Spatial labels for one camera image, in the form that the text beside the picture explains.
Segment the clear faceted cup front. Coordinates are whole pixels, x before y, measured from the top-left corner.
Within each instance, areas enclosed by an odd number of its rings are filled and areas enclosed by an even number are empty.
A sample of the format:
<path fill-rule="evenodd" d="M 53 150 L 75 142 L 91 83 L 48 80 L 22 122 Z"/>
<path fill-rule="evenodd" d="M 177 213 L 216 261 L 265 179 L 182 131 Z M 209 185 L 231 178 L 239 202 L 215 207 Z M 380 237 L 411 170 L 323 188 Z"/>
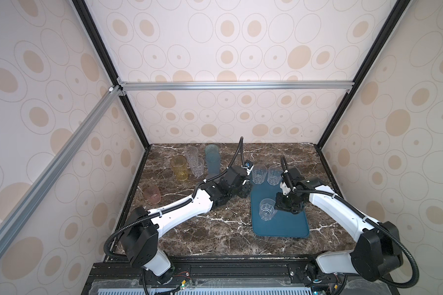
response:
<path fill-rule="evenodd" d="M 263 164 L 255 164 L 251 171 L 251 177 L 253 184 L 261 185 L 265 182 L 267 178 L 268 169 Z"/>

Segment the clear faceted cup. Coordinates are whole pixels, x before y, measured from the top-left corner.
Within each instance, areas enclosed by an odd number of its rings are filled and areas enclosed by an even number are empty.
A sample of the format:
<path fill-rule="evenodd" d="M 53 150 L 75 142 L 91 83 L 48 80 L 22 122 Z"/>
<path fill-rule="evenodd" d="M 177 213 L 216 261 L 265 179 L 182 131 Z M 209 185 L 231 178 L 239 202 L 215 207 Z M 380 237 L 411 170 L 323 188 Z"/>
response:
<path fill-rule="evenodd" d="M 276 202 L 272 199 L 263 199 L 259 205 L 259 215 L 261 220 L 270 221 L 273 219 L 277 210 L 275 209 Z"/>
<path fill-rule="evenodd" d="M 251 177 L 253 184 L 261 185 L 265 182 L 267 178 L 268 169 L 263 164 L 255 164 L 251 171 Z"/>

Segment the small clear cup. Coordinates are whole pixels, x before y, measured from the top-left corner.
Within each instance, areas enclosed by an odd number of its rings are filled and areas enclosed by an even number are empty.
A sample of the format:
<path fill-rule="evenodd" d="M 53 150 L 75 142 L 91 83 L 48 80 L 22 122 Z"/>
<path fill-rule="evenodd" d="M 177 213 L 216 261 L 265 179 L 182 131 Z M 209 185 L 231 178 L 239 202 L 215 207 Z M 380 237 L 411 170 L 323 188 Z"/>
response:
<path fill-rule="evenodd" d="M 268 168 L 267 182 L 271 186 L 277 186 L 282 180 L 283 169 L 280 165 L 272 165 Z"/>

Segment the pink plastic cup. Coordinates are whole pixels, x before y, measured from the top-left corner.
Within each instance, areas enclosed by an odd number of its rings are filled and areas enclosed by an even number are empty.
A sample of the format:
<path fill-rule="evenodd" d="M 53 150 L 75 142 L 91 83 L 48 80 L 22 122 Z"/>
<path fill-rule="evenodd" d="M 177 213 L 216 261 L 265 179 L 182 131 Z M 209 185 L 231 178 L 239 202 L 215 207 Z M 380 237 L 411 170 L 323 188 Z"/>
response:
<path fill-rule="evenodd" d="M 161 201 L 161 192 L 156 185 L 151 185 L 143 191 L 144 198 L 152 205 L 159 204 Z"/>

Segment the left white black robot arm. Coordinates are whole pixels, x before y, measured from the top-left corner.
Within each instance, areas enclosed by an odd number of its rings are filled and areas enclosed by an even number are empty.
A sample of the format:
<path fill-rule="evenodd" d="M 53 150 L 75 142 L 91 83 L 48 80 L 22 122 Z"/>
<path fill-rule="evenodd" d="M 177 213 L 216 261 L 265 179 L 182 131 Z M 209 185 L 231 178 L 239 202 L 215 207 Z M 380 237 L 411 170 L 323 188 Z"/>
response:
<path fill-rule="evenodd" d="M 161 280 L 170 277 L 174 266 L 159 249 L 159 239 L 183 222 L 225 206 L 233 197 L 248 197 L 253 187 L 249 180 L 252 169 L 252 162 L 244 159 L 243 138 L 240 138 L 224 171 L 203 179 L 189 196 L 167 206 L 151 210 L 136 208 L 125 225 L 107 238 L 104 253 L 110 258 L 127 258 L 132 268 L 149 270 Z"/>

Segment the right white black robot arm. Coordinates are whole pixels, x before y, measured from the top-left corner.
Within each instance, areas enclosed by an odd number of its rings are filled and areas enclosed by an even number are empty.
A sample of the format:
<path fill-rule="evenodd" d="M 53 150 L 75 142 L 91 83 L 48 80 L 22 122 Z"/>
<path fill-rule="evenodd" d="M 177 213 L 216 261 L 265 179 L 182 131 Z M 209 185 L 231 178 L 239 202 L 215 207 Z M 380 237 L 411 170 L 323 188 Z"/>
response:
<path fill-rule="evenodd" d="M 299 169 L 288 166 L 285 157 L 281 157 L 281 167 L 281 191 L 276 195 L 275 209 L 299 214 L 306 204 L 312 204 L 342 226 L 356 243 L 353 250 L 317 255 L 315 265 L 321 273 L 354 274 L 402 289 L 418 283 L 418 264 L 400 241 L 398 228 L 393 223 L 380 222 L 358 210 L 319 178 L 304 178 Z M 411 278 L 403 283 L 386 279 L 385 276 L 400 268 L 405 260 L 411 265 Z"/>

